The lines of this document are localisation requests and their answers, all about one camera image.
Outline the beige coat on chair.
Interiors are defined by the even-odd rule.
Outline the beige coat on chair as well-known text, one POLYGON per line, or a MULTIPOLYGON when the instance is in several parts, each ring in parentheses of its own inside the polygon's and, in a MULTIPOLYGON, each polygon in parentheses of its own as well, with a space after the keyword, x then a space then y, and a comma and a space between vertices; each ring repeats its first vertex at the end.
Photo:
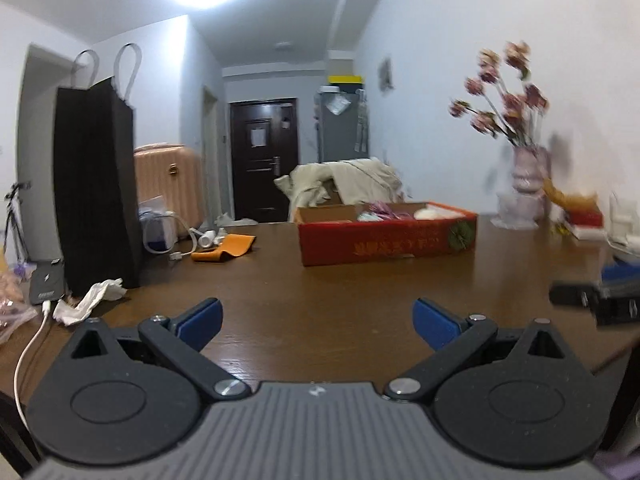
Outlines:
POLYGON ((273 181, 288 199, 288 220, 298 208, 398 203, 404 198, 395 169, 376 157, 311 162, 273 181))

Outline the orange paper cupcake liners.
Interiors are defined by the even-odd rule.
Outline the orange paper cupcake liners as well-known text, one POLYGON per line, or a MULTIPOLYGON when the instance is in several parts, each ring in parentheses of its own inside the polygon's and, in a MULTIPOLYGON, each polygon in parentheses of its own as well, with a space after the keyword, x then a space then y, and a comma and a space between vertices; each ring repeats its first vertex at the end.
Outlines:
POLYGON ((550 203, 565 211, 595 211, 598 209, 597 194, 565 194, 553 184, 550 178, 544 179, 542 190, 550 203))

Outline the pink hard suitcase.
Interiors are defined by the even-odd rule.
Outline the pink hard suitcase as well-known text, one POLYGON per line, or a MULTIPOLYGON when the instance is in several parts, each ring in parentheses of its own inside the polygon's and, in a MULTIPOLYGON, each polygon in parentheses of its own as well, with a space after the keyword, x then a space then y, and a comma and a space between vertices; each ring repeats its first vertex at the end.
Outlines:
POLYGON ((168 210, 190 228, 205 219, 201 156, 182 144, 157 143, 134 150, 138 199, 162 196, 168 210))

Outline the clear plastic cotton bag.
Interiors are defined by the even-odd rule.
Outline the clear plastic cotton bag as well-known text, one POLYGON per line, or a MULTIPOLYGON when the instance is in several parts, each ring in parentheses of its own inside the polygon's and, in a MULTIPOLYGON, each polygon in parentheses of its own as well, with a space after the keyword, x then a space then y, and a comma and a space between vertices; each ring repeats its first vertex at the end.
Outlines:
POLYGON ((383 221, 383 218, 379 214, 375 214, 371 211, 363 211, 358 217, 358 222, 379 222, 383 221))

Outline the grey refrigerator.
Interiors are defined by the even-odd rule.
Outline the grey refrigerator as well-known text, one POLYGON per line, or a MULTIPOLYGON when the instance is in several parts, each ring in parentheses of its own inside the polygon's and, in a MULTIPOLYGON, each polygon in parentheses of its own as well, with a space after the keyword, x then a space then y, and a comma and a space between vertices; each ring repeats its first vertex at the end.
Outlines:
POLYGON ((318 162, 367 158, 369 114, 366 92, 324 86, 314 99, 318 162))

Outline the yellow white plush toy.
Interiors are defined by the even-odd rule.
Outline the yellow white plush toy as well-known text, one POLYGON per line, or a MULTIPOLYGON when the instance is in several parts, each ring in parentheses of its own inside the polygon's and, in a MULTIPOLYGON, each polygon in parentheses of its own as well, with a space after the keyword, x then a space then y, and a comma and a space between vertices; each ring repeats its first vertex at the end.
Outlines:
POLYGON ((464 214, 460 211, 435 205, 426 205, 413 213, 413 219, 420 221, 449 220, 463 217, 464 214))

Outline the pink textured vase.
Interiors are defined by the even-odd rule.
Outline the pink textured vase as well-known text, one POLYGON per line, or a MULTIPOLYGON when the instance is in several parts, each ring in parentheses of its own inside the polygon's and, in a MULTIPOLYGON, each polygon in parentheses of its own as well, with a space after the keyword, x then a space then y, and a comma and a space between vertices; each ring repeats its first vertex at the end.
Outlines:
POLYGON ((550 176, 550 156, 542 146, 513 149, 511 188, 498 195, 498 212, 491 223, 499 229, 533 231, 548 214, 544 180, 550 176))

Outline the dark front door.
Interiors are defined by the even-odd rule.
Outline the dark front door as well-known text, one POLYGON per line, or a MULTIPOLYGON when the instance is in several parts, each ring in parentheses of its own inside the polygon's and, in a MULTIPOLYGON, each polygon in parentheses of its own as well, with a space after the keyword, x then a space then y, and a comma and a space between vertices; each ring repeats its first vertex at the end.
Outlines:
POLYGON ((234 215, 259 223, 288 218, 288 199, 276 180, 299 163, 297 100, 230 105, 234 215))

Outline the white power adapter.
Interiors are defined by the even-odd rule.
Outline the white power adapter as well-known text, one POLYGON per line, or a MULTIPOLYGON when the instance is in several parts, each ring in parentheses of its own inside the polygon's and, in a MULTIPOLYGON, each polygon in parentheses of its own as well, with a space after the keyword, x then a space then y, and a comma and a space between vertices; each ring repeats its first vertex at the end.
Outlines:
POLYGON ((636 200, 611 194, 608 237, 630 252, 639 251, 639 206, 636 200))

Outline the yellow box on fridge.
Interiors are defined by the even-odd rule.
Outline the yellow box on fridge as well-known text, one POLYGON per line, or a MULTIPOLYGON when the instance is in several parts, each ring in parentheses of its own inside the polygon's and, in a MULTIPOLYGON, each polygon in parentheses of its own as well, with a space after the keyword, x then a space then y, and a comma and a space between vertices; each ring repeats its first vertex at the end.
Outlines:
POLYGON ((356 75, 330 75, 329 84, 363 84, 361 76, 356 75))

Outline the crumpled white tissue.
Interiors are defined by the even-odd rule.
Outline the crumpled white tissue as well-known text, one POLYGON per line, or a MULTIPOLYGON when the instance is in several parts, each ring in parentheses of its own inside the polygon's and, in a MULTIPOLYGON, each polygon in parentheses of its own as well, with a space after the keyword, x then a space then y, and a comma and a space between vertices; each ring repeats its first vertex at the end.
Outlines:
POLYGON ((52 318, 64 326, 79 324, 90 318, 92 311, 102 301, 121 300, 126 292, 127 289, 122 286, 121 278, 93 284, 76 304, 70 304, 65 299, 58 300, 53 309, 52 318))

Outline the orange pouch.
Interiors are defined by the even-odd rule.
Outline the orange pouch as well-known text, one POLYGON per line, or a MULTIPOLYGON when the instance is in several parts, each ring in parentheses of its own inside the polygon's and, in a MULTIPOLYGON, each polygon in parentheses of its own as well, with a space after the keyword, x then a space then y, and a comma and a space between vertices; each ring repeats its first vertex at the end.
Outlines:
POLYGON ((224 262, 239 258, 252 250, 256 237, 245 234, 228 234, 214 250, 194 252, 191 259, 195 262, 224 262))

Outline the pink satin bow cloth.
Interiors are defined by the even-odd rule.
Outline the pink satin bow cloth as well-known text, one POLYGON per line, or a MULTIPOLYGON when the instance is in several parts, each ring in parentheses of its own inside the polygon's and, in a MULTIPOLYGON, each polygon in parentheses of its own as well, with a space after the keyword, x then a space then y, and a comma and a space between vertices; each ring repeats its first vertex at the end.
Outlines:
POLYGON ((383 202, 369 204, 364 211, 371 211, 375 214, 379 214, 383 218, 383 221, 413 220, 412 214, 405 211, 394 211, 389 204, 383 202))

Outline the white flat box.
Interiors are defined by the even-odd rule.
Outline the white flat box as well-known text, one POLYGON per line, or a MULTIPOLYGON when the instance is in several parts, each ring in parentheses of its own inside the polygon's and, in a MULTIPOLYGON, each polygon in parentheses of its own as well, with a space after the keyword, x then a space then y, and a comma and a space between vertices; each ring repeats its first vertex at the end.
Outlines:
POLYGON ((608 239, 608 232, 603 228, 596 228, 595 226, 575 226, 569 224, 567 229, 578 240, 595 240, 600 242, 601 240, 608 239))

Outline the red cardboard fruit box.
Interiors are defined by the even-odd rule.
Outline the red cardboard fruit box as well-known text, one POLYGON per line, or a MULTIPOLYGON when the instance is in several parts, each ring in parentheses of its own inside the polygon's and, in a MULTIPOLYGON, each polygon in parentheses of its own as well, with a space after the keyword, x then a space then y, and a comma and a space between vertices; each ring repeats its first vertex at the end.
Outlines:
POLYGON ((468 252, 475 248, 478 214, 438 204, 394 203, 394 211, 412 214, 426 205, 457 210, 463 218, 358 222, 369 204, 298 208, 294 223, 304 266, 421 258, 468 252))

